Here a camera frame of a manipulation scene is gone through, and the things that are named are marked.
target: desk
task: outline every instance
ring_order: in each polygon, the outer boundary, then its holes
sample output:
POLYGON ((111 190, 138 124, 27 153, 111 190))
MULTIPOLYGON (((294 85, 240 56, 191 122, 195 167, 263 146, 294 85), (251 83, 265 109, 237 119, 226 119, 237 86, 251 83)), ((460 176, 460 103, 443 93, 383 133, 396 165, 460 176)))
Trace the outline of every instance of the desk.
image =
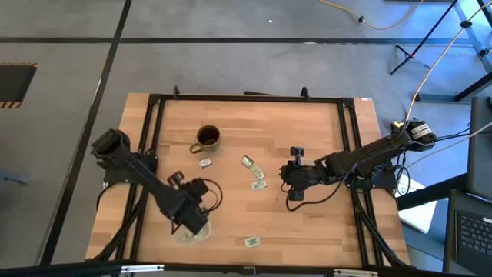
MULTIPOLYGON (((121 118, 119 128, 130 137, 132 151, 138 145, 147 101, 147 94, 131 93, 121 118)), ((380 138, 373 102, 361 98, 354 101, 362 143, 380 138)), ((334 104, 167 100, 157 149, 157 176, 165 180, 181 170, 186 179, 213 179, 221 185, 224 201, 210 214, 212 230, 208 239, 176 246, 170 234, 171 223, 150 197, 137 260, 164 264, 361 267, 349 189, 341 188, 323 204, 289 212, 278 177, 279 168, 290 158, 291 146, 305 147, 304 161, 343 150, 339 122, 334 104), (200 169, 198 161, 208 155, 193 155, 188 147, 197 130, 206 124, 219 127, 222 141, 219 150, 210 154, 213 165, 200 169), (267 176, 266 189, 251 190, 254 176, 239 162, 242 155, 250 156, 262 167, 267 176), (243 239, 250 236, 260 236, 261 246, 246 249, 243 239)), ((354 148, 353 137, 349 138, 354 148)), ((102 197, 87 258, 97 255, 120 226, 128 187, 116 185, 102 197)), ((306 191, 305 200, 323 198, 333 189, 334 185, 318 185, 306 191)), ((408 263, 393 197, 382 190, 373 190, 372 195, 381 234, 400 259, 408 263)), ((206 195, 204 203, 213 202, 213 196, 206 195)), ((132 230, 124 258, 130 252, 131 234, 132 230)), ((374 262, 368 232, 365 238, 370 261, 374 262)))

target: yellow cable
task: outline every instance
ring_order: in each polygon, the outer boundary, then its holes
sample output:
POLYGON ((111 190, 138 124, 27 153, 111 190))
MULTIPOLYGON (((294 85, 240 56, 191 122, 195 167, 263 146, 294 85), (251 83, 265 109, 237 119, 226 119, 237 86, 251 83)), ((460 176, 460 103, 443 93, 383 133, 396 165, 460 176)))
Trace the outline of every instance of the yellow cable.
MULTIPOLYGON (((357 18, 360 18, 360 17, 361 17, 360 15, 358 15, 358 14, 356 14, 355 12, 351 11, 350 9, 345 8, 345 7, 342 7, 342 6, 340 6, 340 5, 336 5, 336 4, 334 4, 334 3, 327 2, 327 1, 325 1, 325 0, 320 0, 320 2, 321 2, 321 3, 324 3, 324 4, 326 4, 326 5, 330 5, 330 6, 334 7, 334 8, 339 8, 339 9, 340 9, 340 10, 342 10, 342 11, 349 12, 349 13, 351 13, 353 16, 355 16, 355 17, 357 17, 357 18)), ((379 30, 379 31, 388 30, 388 29, 391 29, 391 28, 393 28, 394 26, 396 26, 396 25, 398 25, 398 24, 402 23, 403 21, 405 21, 405 19, 407 19, 407 18, 408 18, 411 14, 413 14, 413 13, 415 12, 415 10, 416 10, 418 7, 420 7, 420 6, 421 6, 421 4, 422 4, 423 2, 424 2, 424 0, 421 0, 421 1, 418 3, 418 5, 416 5, 416 6, 415 6, 415 7, 414 7, 411 11, 409 11, 409 12, 407 13, 407 15, 405 15, 402 19, 400 19, 400 21, 398 21, 398 22, 396 22, 396 23, 394 23, 393 25, 388 26, 388 27, 378 28, 378 27, 376 27, 376 26, 372 25, 371 23, 367 22, 367 20, 365 20, 365 19, 362 19, 362 22, 363 22, 363 23, 365 23, 367 26, 369 26, 369 27, 373 28, 374 30, 379 30)))
MULTIPOLYGON (((475 17, 475 15, 477 15, 481 10, 483 10, 485 7, 487 7, 488 5, 492 4, 492 1, 488 2, 487 4, 481 6, 469 19, 468 21, 471 21, 471 19, 473 19, 475 17)), ((418 86, 417 88, 417 91, 415 92, 414 94, 414 97, 412 98, 412 102, 410 103, 410 107, 408 108, 408 113, 407 113, 407 117, 405 119, 405 122, 408 121, 408 119, 410 118, 410 113, 412 111, 412 107, 414 106, 414 102, 415 102, 415 99, 417 98, 417 95, 418 93, 421 91, 422 87, 424 86, 425 82, 427 81, 427 79, 429 78, 429 75, 432 73, 432 71, 434 70, 434 68, 436 67, 437 63, 444 57, 444 55, 446 55, 447 51, 449 50, 449 48, 451 48, 451 46, 453 45, 453 43, 456 41, 456 39, 461 35, 461 33, 464 31, 464 28, 461 28, 461 30, 454 36, 454 38, 451 40, 451 43, 446 47, 446 49, 444 50, 444 52, 442 54, 440 54, 439 58, 436 60, 436 62, 432 65, 432 67, 429 69, 429 72, 425 75, 425 78, 424 80, 422 81, 422 83, 418 86)))

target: banknote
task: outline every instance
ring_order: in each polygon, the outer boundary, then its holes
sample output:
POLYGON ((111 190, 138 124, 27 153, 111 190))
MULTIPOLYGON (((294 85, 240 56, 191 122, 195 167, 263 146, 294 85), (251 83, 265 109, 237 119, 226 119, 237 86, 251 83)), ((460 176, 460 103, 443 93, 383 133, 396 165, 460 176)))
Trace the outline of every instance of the banknote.
POLYGON ((200 169, 204 169, 207 166, 212 165, 212 160, 210 158, 201 159, 198 164, 200 165, 200 169))
POLYGON ((267 183, 265 180, 254 181, 251 183, 251 187, 253 188, 253 190, 260 190, 266 188, 267 183))
POLYGON ((247 168, 250 168, 253 164, 254 164, 254 161, 252 158, 244 155, 242 158, 241 158, 241 164, 243 164, 244 166, 246 166, 247 168))
POLYGON ((260 237, 246 238, 246 239, 244 239, 244 245, 248 248, 258 247, 261 245, 261 239, 260 239, 260 237))
POLYGON ((251 171, 253 172, 253 174, 256 176, 256 178, 258 178, 259 180, 263 180, 264 179, 264 173, 263 173, 263 170, 260 169, 259 166, 254 166, 251 171))

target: laptop keyboard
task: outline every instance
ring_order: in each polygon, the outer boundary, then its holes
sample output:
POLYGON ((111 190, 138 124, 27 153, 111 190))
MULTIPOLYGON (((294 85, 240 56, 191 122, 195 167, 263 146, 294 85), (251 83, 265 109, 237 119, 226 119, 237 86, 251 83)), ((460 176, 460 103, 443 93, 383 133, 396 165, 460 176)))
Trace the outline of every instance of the laptop keyboard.
POLYGON ((457 213, 458 245, 492 257, 492 220, 469 213, 457 213))

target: mug handle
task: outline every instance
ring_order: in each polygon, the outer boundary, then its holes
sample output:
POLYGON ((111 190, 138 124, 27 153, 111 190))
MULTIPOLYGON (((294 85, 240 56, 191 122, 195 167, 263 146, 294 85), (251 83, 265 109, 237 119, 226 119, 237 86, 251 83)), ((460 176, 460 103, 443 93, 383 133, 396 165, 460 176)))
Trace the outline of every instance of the mug handle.
POLYGON ((199 153, 203 150, 203 147, 201 147, 200 143, 194 143, 190 146, 190 152, 191 154, 196 154, 199 153))

